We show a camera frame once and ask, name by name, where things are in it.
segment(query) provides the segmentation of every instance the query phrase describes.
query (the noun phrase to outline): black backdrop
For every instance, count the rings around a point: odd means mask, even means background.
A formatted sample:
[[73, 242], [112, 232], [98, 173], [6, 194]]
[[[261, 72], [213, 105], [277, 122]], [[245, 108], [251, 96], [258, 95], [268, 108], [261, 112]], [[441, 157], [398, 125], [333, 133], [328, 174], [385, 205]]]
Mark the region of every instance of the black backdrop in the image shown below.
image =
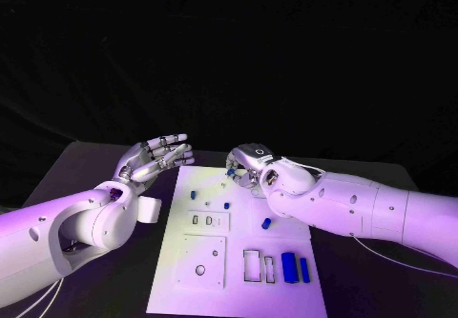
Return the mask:
[[1, 2], [1, 204], [73, 140], [181, 132], [399, 163], [457, 195], [455, 1], [150, 2]]

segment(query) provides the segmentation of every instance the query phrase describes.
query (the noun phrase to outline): dark table surface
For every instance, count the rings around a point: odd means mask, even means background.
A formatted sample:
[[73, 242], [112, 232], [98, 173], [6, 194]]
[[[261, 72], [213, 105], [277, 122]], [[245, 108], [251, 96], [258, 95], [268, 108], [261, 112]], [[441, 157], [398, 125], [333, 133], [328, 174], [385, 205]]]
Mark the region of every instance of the dark table surface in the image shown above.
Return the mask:
[[[92, 189], [112, 177], [128, 146], [73, 142], [63, 151], [25, 207]], [[196, 166], [223, 167], [223, 152], [194, 151]], [[406, 169], [396, 164], [292, 158], [326, 171], [354, 174], [400, 189], [416, 190]], [[179, 169], [160, 174], [144, 196], [163, 200], [156, 224], [137, 223], [127, 243], [91, 261], [62, 284], [45, 317], [153, 317], [145, 314]], [[313, 250], [330, 318], [458, 317], [458, 280], [406, 268], [370, 253], [356, 240], [311, 228]], [[396, 243], [363, 240], [377, 252], [418, 267], [457, 269]], [[0, 309], [14, 317], [42, 290]], [[37, 317], [52, 293], [25, 316]]]

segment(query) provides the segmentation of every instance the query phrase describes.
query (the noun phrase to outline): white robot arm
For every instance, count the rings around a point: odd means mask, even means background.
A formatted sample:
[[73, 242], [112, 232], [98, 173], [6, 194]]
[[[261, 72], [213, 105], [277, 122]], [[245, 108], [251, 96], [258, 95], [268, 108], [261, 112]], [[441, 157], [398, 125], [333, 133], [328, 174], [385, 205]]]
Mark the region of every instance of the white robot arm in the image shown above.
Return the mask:
[[[239, 164], [248, 169], [242, 177]], [[259, 183], [279, 217], [295, 217], [337, 235], [398, 242], [458, 267], [457, 197], [406, 191], [274, 158], [262, 144], [236, 147], [226, 168], [242, 187]]]
[[[156, 223], [160, 200], [138, 195], [161, 171], [193, 163], [176, 134], [137, 143], [111, 181], [95, 189], [0, 215], [0, 308], [68, 276], [127, 242], [135, 222]], [[62, 248], [61, 235], [75, 243]]]

